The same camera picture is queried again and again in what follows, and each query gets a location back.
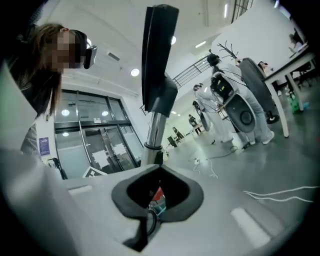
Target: black wheel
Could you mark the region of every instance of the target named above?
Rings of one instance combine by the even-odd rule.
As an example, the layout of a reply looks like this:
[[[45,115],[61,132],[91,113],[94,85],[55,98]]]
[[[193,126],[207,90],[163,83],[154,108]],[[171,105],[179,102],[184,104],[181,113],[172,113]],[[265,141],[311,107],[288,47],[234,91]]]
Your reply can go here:
[[[157,215],[153,210],[148,210],[148,219],[146,221],[146,235],[150,236],[155,231],[157,225]]]

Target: white cable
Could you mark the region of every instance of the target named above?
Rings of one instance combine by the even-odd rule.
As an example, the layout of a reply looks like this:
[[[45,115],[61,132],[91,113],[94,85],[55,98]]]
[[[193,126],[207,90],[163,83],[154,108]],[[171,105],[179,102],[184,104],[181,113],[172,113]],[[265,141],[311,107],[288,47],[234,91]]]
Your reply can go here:
[[[298,190],[303,190],[303,189],[317,189],[320,188],[320,186],[300,186],[297,188],[292,188],[292,189],[287,189],[287,190],[282,190],[279,192],[273,192],[273,193],[268,193],[268,194],[258,194],[258,193],[253,193],[250,191],[243,191],[247,194],[252,194],[252,195],[256,195],[256,196],[272,196],[272,195],[277,195],[277,194],[282,194],[282,193],[287,193],[287,192],[293,192],[293,191],[298,191]]]
[[[210,160],[210,162],[211,162],[211,171],[213,173],[213,174],[210,175],[210,177],[213,176],[213,177],[216,177],[218,179],[218,176],[215,174],[214,170],[212,169],[212,161]]]
[[[249,195],[250,197],[253,197],[254,199],[258,199],[258,200],[272,200],[272,201],[276,201],[276,202],[286,202],[286,201],[289,201],[289,200],[292,200],[292,199],[298,199],[298,200],[301,200],[301,201],[304,201],[304,202],[307,202],[307,203],[313,203],[314,201],[311,201],[311,200],[306,200],[306,199],[303,199],[303,198],[300,198],[298,196],[291,196],[289,198],[286,198],[286,199],[275,199],[275,198],[271,198],[271,197],[257,197],[257,196],[254,196],[252,194],[249,194],[249,193],[246,193],[247,195]]]
[[[201,172],[200,172],[199,170],[195,170],[197,165],[198,165],[198,164],[195,164],[195,165],[194,165],[194,167],[193,167],[193,170],[192,170],[192,171],[193,171],[193,172],[198,172],[199,174],[201,174]]]

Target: window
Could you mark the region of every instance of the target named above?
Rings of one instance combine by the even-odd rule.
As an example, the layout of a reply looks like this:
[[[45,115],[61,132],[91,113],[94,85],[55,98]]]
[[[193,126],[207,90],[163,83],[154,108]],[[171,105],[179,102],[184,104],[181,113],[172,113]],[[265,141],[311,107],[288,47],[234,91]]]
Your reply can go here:
[[[76,94],[63,92],[61,95],[61,101],[56,109],[55,122],[74,122],[78,121],[77,111],[76,111]]]
[[[80,121],[112,120],[105,97],[78,95]]]
[[[122,126],[120,130],[124,136],[126,143],[128,144],[134,158],[139,161],[142,157],[143,147],[130,126]]]
[[[55,135],[61,166],[68,179],[81,178],[90,166],[80,131],[62,131]]]
[[[110,99],[109,102],[110,102],[110,106],[111,106],[114,118],[116,120],[127,120],[125,117],[124,111],[120,106],[119,101],[116,99]]]

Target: staircase railing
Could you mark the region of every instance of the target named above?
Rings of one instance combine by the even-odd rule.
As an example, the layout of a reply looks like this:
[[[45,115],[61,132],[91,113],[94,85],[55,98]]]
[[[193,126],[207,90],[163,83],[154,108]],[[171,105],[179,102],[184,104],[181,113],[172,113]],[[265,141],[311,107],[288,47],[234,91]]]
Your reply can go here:
[[[209,63],[207,62],[207,55],[199,59],[197,62],[193,63],[191,66],[187,67],[184,71],[178,74],[173,81],[175,82],[178,90],[190,82],[192,79],[206,71],[210,68]],[[145,105],[140,107],[144,115],[146,116],[148,112],[145,111]]]

